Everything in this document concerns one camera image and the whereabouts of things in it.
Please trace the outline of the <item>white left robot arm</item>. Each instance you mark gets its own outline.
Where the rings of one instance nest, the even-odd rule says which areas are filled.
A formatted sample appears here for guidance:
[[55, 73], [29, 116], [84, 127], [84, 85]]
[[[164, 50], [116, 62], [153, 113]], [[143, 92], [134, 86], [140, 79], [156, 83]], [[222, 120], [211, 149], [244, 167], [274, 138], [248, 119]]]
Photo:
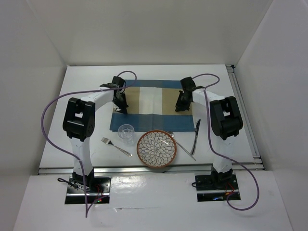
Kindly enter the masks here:
[[94, 168], [90, 160], [90, 136], [95, 128], [96, 110], [112, 102], [122, 114], [127, 113], [125, 91], [126, 81], [114, 76], [112, 82], [102, 84], [99, 92], [82, 98], [70, 98], [64, 115], [63, 129], [72, 145], [74, 161], [73, 181], [84, 192], [90, 192], [95, 186]]

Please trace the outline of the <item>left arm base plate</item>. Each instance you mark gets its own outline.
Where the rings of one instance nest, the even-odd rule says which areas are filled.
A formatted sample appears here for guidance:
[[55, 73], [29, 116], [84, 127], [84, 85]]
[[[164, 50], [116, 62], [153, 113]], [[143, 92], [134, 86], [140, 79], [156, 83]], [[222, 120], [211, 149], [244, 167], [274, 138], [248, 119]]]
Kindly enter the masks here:
[[[57, 179], [59, 182], [67, 183], [67, 190], [65, 196], [66, 205], [78, 205], [84, 204], [84, 187], [82, 184], [74, 182], [70, 176], [69, 180], [61, 178]], [[110, 187], [111, 177], [98, 177], [94, 180], [94, 185], [86, 187], [88, 204], [93, 203], [97, 200], [97, 204], [108, 204], [110, 203]]]

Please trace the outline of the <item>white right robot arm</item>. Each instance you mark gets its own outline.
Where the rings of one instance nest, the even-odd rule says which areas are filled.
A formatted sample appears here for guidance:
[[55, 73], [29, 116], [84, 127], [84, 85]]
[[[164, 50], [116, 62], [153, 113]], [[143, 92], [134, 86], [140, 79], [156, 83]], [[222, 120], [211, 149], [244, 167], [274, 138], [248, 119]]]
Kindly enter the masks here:
[[175, 111], [188, 111], [191, 103], [205, 107], [207, 137], [210, 149], [216, 155], [211, 167], [210, 183], [222, 188], [232, 177], [232, 152], [235, 138], [243, 128], [237, 100], [234, 96], [224, 97], [212, 93], [207, 87], [197, 86], [192, 77], [180, 80], [182, 90]]

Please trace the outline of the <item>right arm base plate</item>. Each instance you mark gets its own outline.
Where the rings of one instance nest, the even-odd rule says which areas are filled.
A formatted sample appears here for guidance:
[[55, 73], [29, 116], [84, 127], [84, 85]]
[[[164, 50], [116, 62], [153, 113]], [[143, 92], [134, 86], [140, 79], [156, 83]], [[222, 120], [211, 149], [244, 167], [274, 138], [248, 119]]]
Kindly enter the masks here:
[[209, 175], [196, 175], [195, 182], [191, 184], [196, 189], [198, 202], [214, 202], [241, 200], [236, 175], [221, 183], [213, 183]]

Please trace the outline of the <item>blue beige checked placemat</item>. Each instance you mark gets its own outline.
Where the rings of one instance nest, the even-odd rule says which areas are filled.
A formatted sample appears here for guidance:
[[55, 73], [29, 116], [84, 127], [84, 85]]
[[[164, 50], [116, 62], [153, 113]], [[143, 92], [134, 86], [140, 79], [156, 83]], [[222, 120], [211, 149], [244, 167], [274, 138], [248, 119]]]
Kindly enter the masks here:
[[192, 110], [176, 112], [175, 106], [182, 89], [179, 80], [132, 80], [124, 93], [128, 104], [127, 114], [120, 113], [114, 106], [110, 127], [113, 132], [123, 124], [130, 124], [136, 132], [164, 130], [193, 132]]

